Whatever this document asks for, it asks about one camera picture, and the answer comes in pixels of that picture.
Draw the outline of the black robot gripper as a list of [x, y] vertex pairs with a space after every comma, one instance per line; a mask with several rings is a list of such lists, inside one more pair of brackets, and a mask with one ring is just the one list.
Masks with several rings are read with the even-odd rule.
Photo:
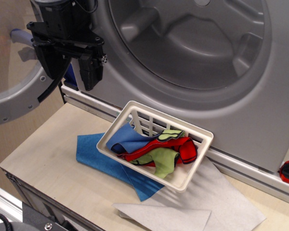
[[91, 30], [91, 15], [98, 8], [98, 1], [32, 0], [31, 5], [40, 19], [28, 23], [27, 29], [47, 76], [61, 79], [70, 65], [70, 59], [64, 56], [78, 58], [85, 90], [92, 90], [102, 80], [107, 63], [104, 40]]

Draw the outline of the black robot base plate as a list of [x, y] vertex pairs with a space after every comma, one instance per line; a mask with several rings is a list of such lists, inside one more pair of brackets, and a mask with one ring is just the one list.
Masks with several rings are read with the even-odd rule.
[[76, 231], [68, 221], [59, 224], [54, 217], [46, 217], [26, 203], [22, 203], [23, 221], [9, 221], [0, 213], [0, 231]]

